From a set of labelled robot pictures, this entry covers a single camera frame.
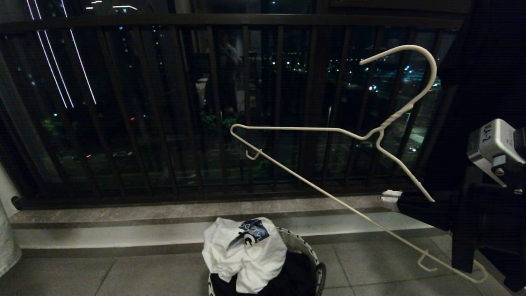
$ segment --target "laundry basket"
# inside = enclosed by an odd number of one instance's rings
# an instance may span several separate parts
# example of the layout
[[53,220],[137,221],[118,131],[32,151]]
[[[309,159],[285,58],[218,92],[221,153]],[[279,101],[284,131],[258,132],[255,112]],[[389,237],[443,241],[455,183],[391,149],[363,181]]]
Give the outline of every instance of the laundry basket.
[[[301,236],[285,228],[276,227],[276,229],[278,230],[279,236],[281,237],[281,239],[287,246],[288,251],[290,252],[300,251],[301,253],[309,257],[310,264],[312,265],[312,269],[316,273],[316,294],[315,296],[321,296],[321,293],[323,292],[323,287],[325,286],[325,276],[327,274],[325,264],[323,262],[318,261],[318,257],[316,256],[316,253],[314,253],[314,250],[309,246],[309,244],[306,241],[304,241],[301,238]],[[210,274],[208,275],[208,294],[210,296],[216,296],[216,294],[214,293],[212,282],[210,281]]]

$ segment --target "white plastic hanger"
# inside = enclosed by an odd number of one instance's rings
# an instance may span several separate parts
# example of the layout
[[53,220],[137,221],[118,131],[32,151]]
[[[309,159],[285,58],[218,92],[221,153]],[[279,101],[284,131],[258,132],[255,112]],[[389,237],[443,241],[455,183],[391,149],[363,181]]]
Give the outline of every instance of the white plastic hanger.
[[378,222],[374,221],[373,219],[367,217],[366,215],[362,214],[360,211],[356,210],[355,208],[349,206],[348,204],[346,204],[345,202],[339,200],[338,198],[332,196],[330,193],[328,193],[327,191],[321,189],[320,187],[314,185],[313,183],[311,183],[310,181],[308,181],[307,179],[305,179],[304,177],[300,176],[299,174],[297,174],[296,172],[292,171],[291,169],[289,169],[288,167],[284,166],[283,164],[281,164],[280,162],[278,162],[277,160],[273,159],[272,157],[270,157],[269,155],[267,155],[266,153],[264,153],[261,149],[258,149],[256,148],[255,146],[253,146],[252,144],[248,143],[247,141],[245,141],[243,138],[241,138],[240,136],[238,136],[236,133],[234,133],[234,129],[236,127],[240,127],[240,128],[243,128],[243,129],[248,129],[248,130],[285,130],[285,131],[317,131],[317,132],[339,132],[339,133],[342,133],[342,134],[345,134],[349,137],[353,137],[355,139],[358,139],[358,140],[361,140],[361,141],[364,141],[368,138],[370,138],[374,133],[378,132],[379,135],[378,135],[378,139],[376,140],[376,148],[381,152],[383,153],[384,155],[386,155],[387,157],[389,157],[390,159],[392,159],[394,162],[396,162],[397,165],[399,165],[403,171],[407,174],[407,176],[409,176],[409,178],[411,178],[411,180],[413,181],[413,183],[418,187],[418,189],[420,189],[420,191],[424,194],[424,196],[431,202],[434,202],[434,199],[429,195],[429,193],[427,192],[427,190],[422,186],[422,184],[417,180],[417,178],[411,173],[411,171],[407,168],[407,166],[401,161],[399,160],[398,158],[396,158],[396,156],[392,155],[391,153],[389,153],[387,150],[385,150],[384,148],[382,148],[380,146],[380,142],[382,141],[383,139],[383,134],[384,134],[384,130],[393,122],[395,121],[397,118],[399,118],[400,116],[402,116],[402,114],[404,114],[405,112],[413,109],[413,106],[414,104],[419,100],[421,99],[425,94],[427,94],[428,90],[431,89],[434,81],[435,81],[435,78],[437,77],[437,64],[433,58],[433,56],[431,55],[431,53],[429,53],[425,48],[421,47],[421,46],[417,46],[417,45],[401,45],[401,46],[397,46],[397,47],[394,47],[390,50],[387,50],[387,51],[384,51],[382,53],[379,53],[377,55],[374,55],[370,58],[367,58],[363,61],[360,61],[360,65],[364,65],[364,64],[367,64],[367,63],[370,63],[372,61],[375,61],[381,57],[384,57],[386,55],[389,55],[389,54],[392,54],[392,53],[395,53],[395,52],[398,52],[398,51],[403,51],[403,50],[413,50],[413,51],[417,51],[421,54],[423,54],[426,59],[428,60],[429,62],[429,65],[430,65],[430,69],[431,69],[431,75],[429,76],[429,82],[428,84],[426,85],[426,87],[416,96],[414,97],[412,100],[410,100],[404,107],[402,107],[400,110],[398,110],[397,112],[395,112],[394,114],[392,114],[387,120],[384,121],[384,123],[382,123],[379,127],[375,128],[375,129],[372,129],[367,135],[365,136],[358,136],[356,134],[353,134],[349,131],[346,131],[346,130],[343,130],[343,129],[338,129],[338,128],[335,128],[335,127],[286,127],[286,126],[246,126],[246,125],[242,125],[242,124],[234,124],[232,125],[232,127],[230,128],[230,133],[232,134],[232,136],[236,137],[238,140],[240,140],[241,142],[245,143],[247,146],[249,146],[250,148],[254,149],[257,153],[254,157],[250,156],[248,154],[248,151],[245,152],[246,156],[251,159],[251,160],[255,160],[259,155],[263,155],[265,158],[267,158],[268,160],[274,162],[277,166],[281,167],[282,169],[284,169],[285,171],[291,173],[292,175],[294,175],[295,177],[297,177],[298,179],[302,180],[303,182],[307,183],[308,185],[310,185],[312,188],[318,190],[319,192],[323,193],[324,195],[326,195],[327,197],[333,199],[334,201],[338,202],[339,204],[345,206],[346,208],[350,209],[352,212],[354,212],[355,214],[359,215],[360,217],[364,218],[365,220],[371,222],[372,224],[376,225],[378,228],[384,230],[385,232],[389,233],[390,235],[394,236],[395,238],[397,238],[398,240],[400,240],[401,242],[405,243],[406,245],[410,246],[411,248],[417,250],[418,252],[422,253],[422,256],[420,257],[420,259],[418,260],[418,266],[420,266],[421,268],[423,268],[424,270],[426,271],[429,271],[429,272],[432,272],[432,271],[436,271],[437,269],[434,268],[434,269],[430,269],[428,267],[425,267],[423,264],[422,264],[422,260],[425,258],[425,257],[429,257],[430,259],[436,261],[437,263],[439,263],[440,265],[446,267],[447,269],[450,269],[452,270],[453,272],[457,273],[458,275],[462,276],[463,278],[473,282],[473,283],[481,283],[483,281],[485,281],[487,278],[488,278],[488,272],[486,271],[486,269],[484,268],[484,266],[482,266],[477,260],[474,260],[473,262],[475,263],[475,265],[477,265],[481,270],[482,272],[484,273],[484,276],[481,278],[481,279],[474,279],[468,275],[466,275],[465,273],[463,273],[462,271],[458,270],[458,269],[455,269],[451,266],[449,266],[447,263],[439,260],[438,258],[436,258],[435,256],[433,255],[430,255],[428,253],[428,250],[423,250],[419,247],[417,247],[416,245],[412,244],[411,242],[405,240],[404,238],[400,237],[399,235],[395,234],[394,232],[388,230],[387,228],[385,228],[384,226],[382,226],[381,224],[379,224]]

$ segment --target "hanger hook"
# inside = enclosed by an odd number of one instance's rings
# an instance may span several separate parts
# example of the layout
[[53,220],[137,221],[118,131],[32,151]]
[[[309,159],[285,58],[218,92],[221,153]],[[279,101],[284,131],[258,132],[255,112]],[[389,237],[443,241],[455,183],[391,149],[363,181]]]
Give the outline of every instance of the hanger hook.
[[258,158],[258,156],[259,156],[259,153],[261,152],[261,149],[258,149],[257,152],[258,153],[256,153],[256,155],[254,155],[254,157],[252,157],[252,156],[248,155],[248,150],[245,150],[245,155],[251,160],[256,160],[256,158]]
[[429,272],[437,271],[437,268],[428,268],[428,267],[425,267],[424,264],[422,264],[422,260],[424,260],[424,258],[429,254],[428,251],[429,250],[426,250],[426,253],[422,254],[422,256],[420,256],[420,259],[418,259],[418,262],[417,262],[418,266],[420,266],[425,271],[429,271]]

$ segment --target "neon light strip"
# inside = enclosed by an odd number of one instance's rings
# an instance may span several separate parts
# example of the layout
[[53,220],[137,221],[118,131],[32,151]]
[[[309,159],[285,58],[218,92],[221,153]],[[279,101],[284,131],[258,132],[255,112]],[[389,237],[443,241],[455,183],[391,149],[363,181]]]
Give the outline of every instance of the neon light strip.
[[[38,18],[42,19],[42,16],[40,15],[40,10],[38,9],[38,4],[36,3],[36,0],[34,0],[36,11],[38,13]],[[55,57],[55,52],[53,51],[53,48],[51,47],[51,42],[49,41],[49,36],[47,35],[47,31],[44,31],[44,35],[46,35],[47,44],[49,45],[49,49],[51,50],[51,56],[53,57],[53,60],[55,61],[55,65],[57,66],[58,75],[60,76],[60,80],[62,80],[62,83],[64,84],[64,89],[66,90],[67,97],[69,98],[69,102],[71,103],[71,107],[75,107],[73,105],[73,101],[71,100],[71,96],[69,95],[69,91],[67,90],[66,83],[64,82],[64,78],[62,77],[62,72],[60,71],[60,67],[58,66],[57,58]]]
[[[67,17],[66,5],[64,5],[64,0],[60,0],[60,2],[62,3],[62,8],[64,9],[64,15]],[[75,41],[75,35],[73,35],[72,29],[69,29],[69,32],[71,33],[73,44],[75,45],[75,51],[77,52],[78,61],[80,62],[80,67],[82,68],[82,72],[84,73],[84,78],[86,79],[86,83],[88,84],[89,93],[92,95],[93,103],[95,103],[96,105],[97,101],[95,100],[95,96],[93,95],[93,91],[92,91],[92,86],[89,83],[88,75],[86,74],[86,70],[84,69],[84,63],[82,62],[82,58],[80,57],[80,52],[78,51],[77,42]]]
[[131,9],[137,10],[135,7],[129,6],[129,5],[117,5],[117,6],[113,6],[113,8],[131,8]]
[[[29,0],[26,0],[27,2],[27,8],[29,8],[29,13],[31,14],[31,19],[35,20],[35,17],[33,16],[33,11],[31,10],[31,6],[29,5]],[[49,57],[47,56],[46,50],[44,49],[44,43],[42,42],[42,37],[40,36],[40,32],[36,32],[38,36],[38,40],[40,40],[40,46],[42,46],[42,51],[44,52],[44,56],[46,57],[47,65],[49,66],[49,70],[51,71],[51,75],[53,76],[53,80],[55,81],[55,84],[57,85],[58,93],[60,94],[60,97],[62,98],[62,102],[64,103],[64,107],[67,108],[66,101],[64,100],[64,96],[62,95],[62,91],[60,90],[60,86],[58,86],[57,77],[55,77],[55,73],[53,72],[53,68],[51,67],[51,62],[49,61]]]

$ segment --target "tiled floor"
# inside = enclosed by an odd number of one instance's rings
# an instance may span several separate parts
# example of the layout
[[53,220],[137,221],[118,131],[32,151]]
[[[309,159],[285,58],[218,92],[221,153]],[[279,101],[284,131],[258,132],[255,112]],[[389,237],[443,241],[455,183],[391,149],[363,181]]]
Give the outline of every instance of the tiled floor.
[[[449,262],[448,236],[411,242]],[[420,269],[420,254],[398,241],[313,246],[327,265],[325,296],[478,295],[510,296],[493,277],[472,284],[444,267]],[[437,267],[424,260],[428,267]],[[200,253],[120,258],[22,258],[0,278],[0,295],[183,295],[207,294]],[[482,272],[475,271],[474,277]]]

